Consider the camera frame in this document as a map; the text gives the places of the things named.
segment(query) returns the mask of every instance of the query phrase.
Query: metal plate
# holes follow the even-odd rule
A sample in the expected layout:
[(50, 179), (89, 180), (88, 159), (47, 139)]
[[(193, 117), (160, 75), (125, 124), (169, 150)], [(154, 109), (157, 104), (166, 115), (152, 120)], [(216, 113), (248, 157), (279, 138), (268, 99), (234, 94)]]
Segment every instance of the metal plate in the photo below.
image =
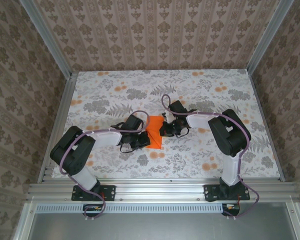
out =
[[(242, 203), (242, 212), (250, 204)], [(220, 213), (36, 214), (29, 240), (295, 240), (284, 203), (261, 203), (236, 220)]]
[[(83, 203), (40, 203), (36, 207), (36, 214), (70, 214), (83, 213)], [(104, 213), (111, 214), (173, 214), (173, 213), (222, 213), (221, 203), (107, 203)]]

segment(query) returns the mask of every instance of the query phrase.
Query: aluminum frame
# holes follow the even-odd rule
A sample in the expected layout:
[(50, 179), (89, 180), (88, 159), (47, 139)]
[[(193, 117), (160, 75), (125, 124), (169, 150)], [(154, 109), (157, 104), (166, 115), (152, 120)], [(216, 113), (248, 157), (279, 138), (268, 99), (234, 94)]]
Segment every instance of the aluminum frame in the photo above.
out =
[(294, 0), (283, 0), (279, 2), (274, 11), (274, 14), (272, 15), (268, 23), (268, 26), (266, 27), (258, 45), (256, 46), (251, 56), (248, 65), (246, 66), (249, 74), (252, 75), (256, 70), (261, 58), (265, 54), (293, 2)]
[[(84, 203), (38, 203), (36, 214), (83, 214)], [(221, 203), (120, 203), (108, 202), (105, 214), (221, 214)]]
[[(257, 103), (266, 123), (265, 116), (262, 112), (258, 95), (253, 84), (250, 81), (257, 99)], [(67, 177), (52, 178), (54, 164), (50, 160), (50, 151), (54, 144), (62, 136), (66, 123), (71, 99), (75, 90), (78, 73), (73, 73), (71, 79), (67, 81), (60, 107), (53, 126), (50, 141), (45, 153), (44, 162), (38, 178), (38, 183), (31, 184), (26, 203), (22, 210), (21, 218), (16, 229), (14, 240), (27, 240), (33, 224), (38, 204), (92, 204), (101, 203), (100, 201), (71, 201), (71, 194), (74, 183)], [(275, 160), (279, 169), (280, 179), (278, 178), (245, 178), (244, 181), (260, 194), (261, 203), (286, 203), (290, 212), (290, 219), (297, 236), (300, 240), (300, 204), (295, 202), (298, 196), (295, 192), (293, 182), (285, 182), (282, 169), (280, 167), (278, 156), (275, 152), (273, 141), (269, 129), (265, 124), (269, 141), (273, 149)], [(99, 179), (101, 184), (116, 185), (116, 197), (114, 204), (196, 204), (204, 205), (205, 201), (203, 185), (218, 184), (216, 178), (192, 178), (192, 179), (161, 179), (161, 178), (143, 178), (143, 179)], [(250, 192), (251, 200), (254, 202), (256, 195)], [(215, 201), (214, 203), (231, 203), (233, 201)]]

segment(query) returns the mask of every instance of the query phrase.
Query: wall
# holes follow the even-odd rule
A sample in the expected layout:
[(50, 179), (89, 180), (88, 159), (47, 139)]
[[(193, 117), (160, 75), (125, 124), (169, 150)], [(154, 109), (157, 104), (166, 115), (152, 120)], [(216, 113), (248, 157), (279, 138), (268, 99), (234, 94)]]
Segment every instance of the wall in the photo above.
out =
[(18, 0), (0, 0), (0, 240), (37, 181), (65, 79)]
[(243, 69), (279, 0), (35, 0), (73, 71)]
[(300, 0), (295, 0), (252, 76), (285, 177), (300, 198)]

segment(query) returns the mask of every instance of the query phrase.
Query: orange fabric square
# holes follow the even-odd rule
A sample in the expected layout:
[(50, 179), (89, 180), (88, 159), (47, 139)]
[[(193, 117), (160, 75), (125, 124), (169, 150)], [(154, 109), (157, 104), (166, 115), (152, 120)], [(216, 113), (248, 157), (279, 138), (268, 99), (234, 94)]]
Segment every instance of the orange fabric square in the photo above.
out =
[(161, 149), (162, 137), (160, 136), (160, 128), (164, 121), (163, 116), (150, 116), (150, 124), (146, 127), (150, 145), (146, 146), (149, 149)]

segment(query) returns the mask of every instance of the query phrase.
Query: floral tablecloth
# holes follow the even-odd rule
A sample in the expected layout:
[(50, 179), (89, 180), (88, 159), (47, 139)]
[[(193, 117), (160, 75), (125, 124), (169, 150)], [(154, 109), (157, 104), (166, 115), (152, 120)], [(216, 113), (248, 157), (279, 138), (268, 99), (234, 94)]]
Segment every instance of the floral tablecloth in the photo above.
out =
[[(80, 72), (64, 132), (73, 125), (86, 131), (107, 129), (135, 110), (159, 116), (164, 112), (163, 94), (180, 100), (188, 110), (233, 109), (252, 136), (243, 155), (242, 176), (280, 176), (245, 69)], [(181, 138), (164, 137), (161, 149), (120, 153), (118, 146), (94, 148), (86, 165), (98, 178), (219, 178), (222, 157), (211, 131), (198, 128)], [(53, 177), (62, 177), (58, 167)]]

